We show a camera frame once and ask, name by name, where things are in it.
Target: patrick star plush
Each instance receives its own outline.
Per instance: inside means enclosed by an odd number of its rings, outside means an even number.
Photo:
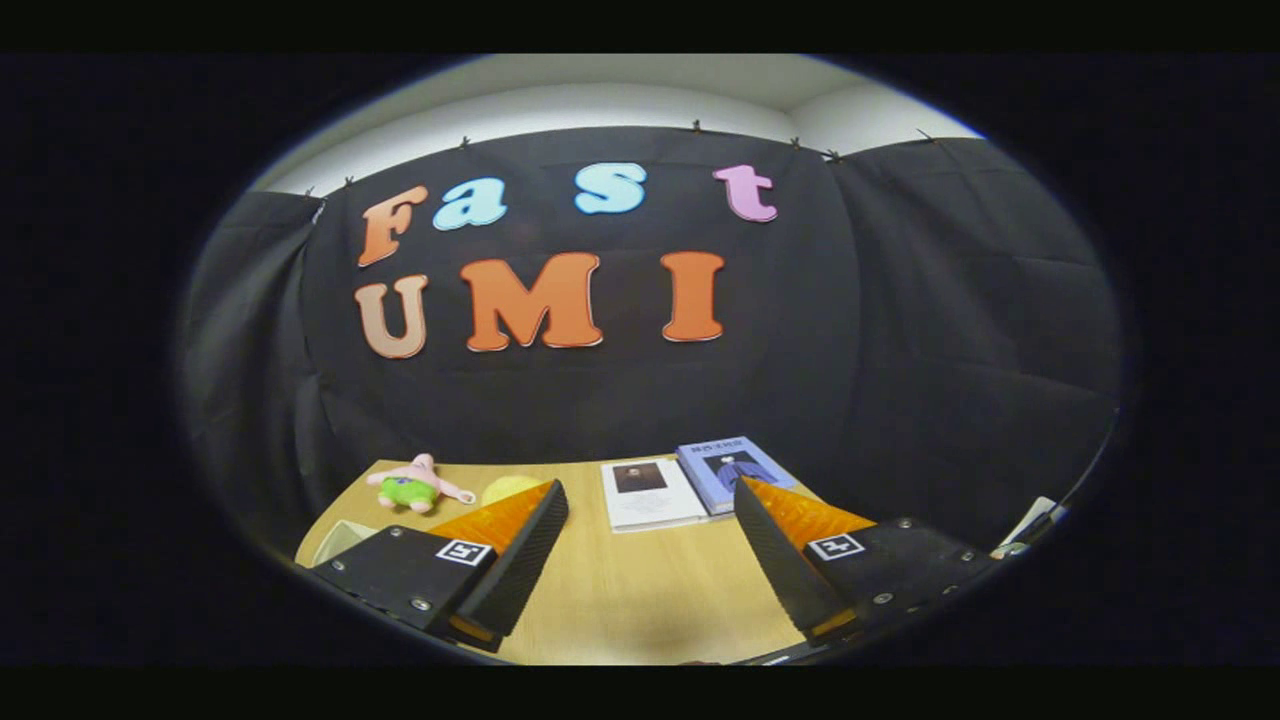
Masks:
[[[435,474],[435,460],[430,455],[419,455],[413,462],[394,470],[374,473],[365,480],[380,486],[378,503],[383,507],[407,505],[413,512],[426,512],[435,506],[436,498],[445,495],[465,505],[474,505],[476,496],[458,486],[440,479]]]

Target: table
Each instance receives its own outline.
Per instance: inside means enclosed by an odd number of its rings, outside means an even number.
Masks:
[[[449,465],[436,473],[481,496],[503,475],[559,479],[570,514],[524,615],[497,653],[522,665],[678,665],[739,662],[804,642],[760,570],[735,518],[639,533],[613,533],[600,465],[675,455],[543,465]],[[479,507],[442,498],[426,515],[378,505],[371,473],[407,461],[380,460],[315,521],[294,560],[312,566],[340,520],[375,530],[390,524],[430,530]],[[804,486],[791,488],[820,500]]]

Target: white book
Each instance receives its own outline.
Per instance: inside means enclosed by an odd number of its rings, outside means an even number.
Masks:
[[[600,465],[604,503],[614,533],[675,528],[707,520],[689,479],[675,460],[653,459]]]

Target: letter m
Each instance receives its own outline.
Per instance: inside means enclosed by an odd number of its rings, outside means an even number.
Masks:
[[[549,315],[543,342],[548,347],[589,347],[604,334],[591,323],[591,272],[600,259],[589,252],[562,252],[543,266],[532,290],[504,260],[479,260],[462,268],[462,279],[471,284],[475,334],[467,348],[475,352],[506,350],[511,340],[498,329],[506,323],[516,342],[529,347],[538,336],[543,318]]]

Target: peach letter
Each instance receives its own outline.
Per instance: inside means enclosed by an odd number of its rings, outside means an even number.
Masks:
[[[356,304],[360,305],[360,320],[365,325],[365,341],[369,342],[369,347],[383,357],[402,360],[417,355],[426,342],[426,316],[422,314],[422,288],[426,287],[426,275],[403,277],[396,281],[394,287],[404,307],[404,337],[392,337],[387,332],[387,315],[383,311],[385,284],[366,284],[357,290]]]
[[[462,268],[471,283],[475,334],[467,348],[475,352],[506,350],[509,338],[498,329],[498,315],[520,345],[534,343],[543,316],[550,314],[543,333],[548,347],[590,347],[604,334],[591,323],[591,272],[600,259],[589,252],[561,252],[547,261],[526,291],[506,260],[477,260]]]
[[[367,268],[396,252],[399,242],[392,240],[392,231],[396,231],[396,234],[404,234],[410,218],[413,215],[412,205],[424,200],[426,200],[426,188],[417,186],[365,210],[365,214],[361,215],[366,220],[365,251],[358,260],[361,268]]]
[[[672,252],[662,256],[671,270],[671,322],[662,337],[672,342],[699,342],[724,334],[712,310],[716,296],[716,270],[724,259],[710,252]]]

